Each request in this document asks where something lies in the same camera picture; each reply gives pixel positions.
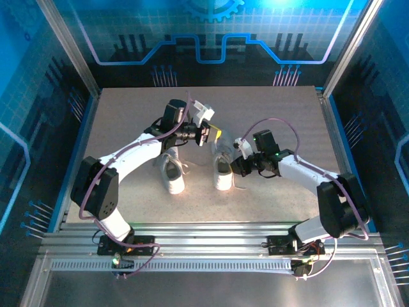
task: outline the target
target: robotic arm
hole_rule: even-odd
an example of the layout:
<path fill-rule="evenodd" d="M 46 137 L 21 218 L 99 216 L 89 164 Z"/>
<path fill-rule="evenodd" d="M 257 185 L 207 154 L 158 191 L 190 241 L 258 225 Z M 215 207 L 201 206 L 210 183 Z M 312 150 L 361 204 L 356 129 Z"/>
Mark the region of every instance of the robotic arm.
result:
<path fill-rule="evenodd" d="M 242 156 L 231 164 L 233 172 L 245 177 L 257 170 L 265 178 L 278 176 L 290 179 L 314 193 L 320 209 L 319 216 L 290 228 L 287 236 L 268 237 L 265 247 L 268 247 L 270 255 L 303 254 L 304 247 L 314 242 L 321 244 L 321 239 L 347 235 L 360 226 L 355 212 L 358 212 L 363 223 L 369 221 L 366 199 L 354 175 L 325 171 L 295 157 L 291 150 L 280 150 L 269 130 L 253 134 L 253 140 L 257 153 L 252 151 L 246 140 L 236 140 L 235 148 L 242 152 Z M 261 173 L 264 171 L 272 175 L 266 177 Z M 354 208 L 350 202 L 344 201 L 345 196 L 350 197 Z"/>
<path fill-rule="evenodd" d="M 154 240 L 153 237 L 149 236 L 145 236 L 142 240 L 140 240 L 141 238 L 136 239 L 134 230 L 120 214 L 117 204 L 118 187 L 121 181 L 146 161 L 159 156 L 167 149 L 175 146 L 177 140 L 182 140 L 185 143 L 188 140 L 195 140 L 199 146 L 202 146 L 209 141 L 215 141 L 220 136 L 221 131 L 205 121 L 211 119 L 214 114 L 213 109 L 210 106 L 202 105 L 198 101 L 194 102 L 194 107 L 198 109 L 198 112 L 191 120 L 181 123 L 186 106 L 186 102 L 172 99 L 166 106 L 163 117 L 155 121 L 135 141 L 125 147 L 138 143 L 140 145 L 120 155 L 117 160 L 105 169 L 97 185 L 94 186 L 84 210 L 92 214 L 104 227 L 105 233 L 108 233 L 116 240 L 127 244 L 146 244 L 152 243 Z M 154 139 L 173 130 L 178 124 L 180 124 L 179 128 L 169 136 L 160 138 L 160 140 Z M 152 141 L 141 144 L 141 142 L 148 139 L 152 139 Z M 71 192 L 71 199 L 78 206 L 81 206 L 86 191 L 89 189 L 97 173 L 124 148 L 99 159 L 87 157 L 81 162 Z M 132 249 L 119 246 L 108 237 L 101 240 L 104 241 L 105 247 L 107 247 L 104 248 L 104 251 L 108 252 L 109 255 L 132 251 Z"/>

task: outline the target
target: white sneaker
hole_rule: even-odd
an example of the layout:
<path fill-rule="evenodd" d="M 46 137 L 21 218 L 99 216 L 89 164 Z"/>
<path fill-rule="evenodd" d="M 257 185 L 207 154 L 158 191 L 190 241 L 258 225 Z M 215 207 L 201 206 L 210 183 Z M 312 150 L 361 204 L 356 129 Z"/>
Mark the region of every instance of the white sneaker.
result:
<path fill-rule="evenodd" d="M 233 162 L 235 149 L 233 138 L 230 134 L 222 130 L 222 135 L 212 143 L 214 185 L 220 191 L 227 191 L 233 184 L 233 172 L 230 163 Z"/>
<path fill-rule="evenodd" d="M 165 188 L 171 194 L 179 194 L 185 189 L 183 164 L 179 160 L 178 147 L 171 147 L 160 157 L 160 172 Z"/>

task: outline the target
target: yellow tag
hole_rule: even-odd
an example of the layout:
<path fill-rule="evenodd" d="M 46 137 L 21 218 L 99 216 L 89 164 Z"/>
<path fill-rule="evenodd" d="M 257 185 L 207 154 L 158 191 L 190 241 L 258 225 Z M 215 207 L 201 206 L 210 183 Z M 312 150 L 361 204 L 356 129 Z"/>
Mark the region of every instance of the yellow tag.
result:
<path fill-rule="evenodd" d="M 214 128 L 214 129 L 217 130 L 216 139 L 218 139 L 219 137 L 222 136 L 222 131 L 221 131 L 219 128 L 217 128 L 216 126 L 214 126 L 214 125 L 212 125 L 212 124 L 210 124 L 210 123 L 209 123 L 209 126 L 211 126 L 212 128 Z"/>

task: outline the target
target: blue wall panel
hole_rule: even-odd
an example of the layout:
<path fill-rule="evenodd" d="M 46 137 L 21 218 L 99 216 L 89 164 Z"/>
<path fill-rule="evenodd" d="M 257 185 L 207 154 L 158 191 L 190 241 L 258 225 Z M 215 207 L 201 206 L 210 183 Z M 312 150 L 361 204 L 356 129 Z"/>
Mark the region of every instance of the blue wall panel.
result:
<path fill-rule="evenodd" d="M 0 301 L 17 306 L 89 93 L 35 1 L 0 0 L 0 42 Z"/>
<path fill-rule="evenodd" d="M 409 244 L 408 14 L 407 1 L 384 1 L 334 91 L 375 225 L 386 246 L 400 241 Z"/>
<path fill-rule="evenodd" d="M 102 87 L 322 86 L 366 0 L 57 4 Z"/>

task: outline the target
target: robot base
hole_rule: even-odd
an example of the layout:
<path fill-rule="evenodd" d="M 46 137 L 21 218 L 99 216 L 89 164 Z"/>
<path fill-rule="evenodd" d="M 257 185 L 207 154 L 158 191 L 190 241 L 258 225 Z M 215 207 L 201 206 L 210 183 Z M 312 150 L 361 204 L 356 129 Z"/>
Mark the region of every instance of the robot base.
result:
<path fill-rule="evenodd" d="M 134 237 L 133 244 L 149 244 L 155 243 L 155 237 L 152 235 L 138 235 Z M 123 256 L 151 256 L 153 254 L 154 248 L 134 248 L 128 253 L 124 253 L 123 246 L 118 245 L 113 242 L 108 236 L 102 235 L 100 237 L 100 242 L 98 244 L 98 251 L 96 252 L 99 256 L 114 256 L 115 253 L 119 253 Z"/>
<path fill-rule="evenodd" d="M 292 239 L 290 235 L 269 235 L 267 237 L 267 244 L 266 247 L 268 248 L 268 255 L 269 256 L 277 256 L 277 255 L 303 255 L 303 256 L 312 256 L 318 255 L 318 251 L 320 255 L 325 254 L 325 247 L 322 244 L 320 246 L 321 240 L 316 240 L 314 247 L 308 249 L 301 249 L 302 246 L 297 246 L 295 248 L 295 244 L 293 243 L 295 240 Z"/>

